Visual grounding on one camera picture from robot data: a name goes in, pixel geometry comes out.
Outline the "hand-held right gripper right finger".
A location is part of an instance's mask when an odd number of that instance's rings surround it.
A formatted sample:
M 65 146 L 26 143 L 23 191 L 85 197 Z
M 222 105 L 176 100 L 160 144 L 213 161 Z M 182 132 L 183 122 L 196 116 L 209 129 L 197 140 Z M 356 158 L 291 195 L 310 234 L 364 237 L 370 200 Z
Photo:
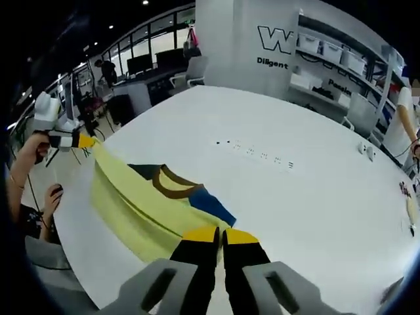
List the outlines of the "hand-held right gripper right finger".
M 225 230 L 222 248 L 234 314 L 340 314 L 323 302 L 316 285 L 288 265 L 272 262 L 250 233 Z

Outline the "person's left hand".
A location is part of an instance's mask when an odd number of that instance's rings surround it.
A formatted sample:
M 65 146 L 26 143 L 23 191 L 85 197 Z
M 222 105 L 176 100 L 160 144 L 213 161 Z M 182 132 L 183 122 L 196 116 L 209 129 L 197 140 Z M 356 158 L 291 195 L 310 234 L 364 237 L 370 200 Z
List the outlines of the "person's left hand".
M 50 135 L 46 131 L 35 130 L 32 135 L 42 135 L 48 138 L 47 142 L 40 142 L 35 149 L 35 164 L 44 163 L 47 167 L 58 154 L 58 145 L 60 137 Z

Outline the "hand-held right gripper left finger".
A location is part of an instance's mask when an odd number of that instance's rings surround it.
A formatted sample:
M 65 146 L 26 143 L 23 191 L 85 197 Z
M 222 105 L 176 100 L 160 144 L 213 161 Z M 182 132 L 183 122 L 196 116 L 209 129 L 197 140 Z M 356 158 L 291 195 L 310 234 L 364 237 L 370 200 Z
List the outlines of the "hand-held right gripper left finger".
M 218 227 L 183 235 L 169 259 L 157 259 L 127 280 L 97 314 L 206 314 L 215 287 Z

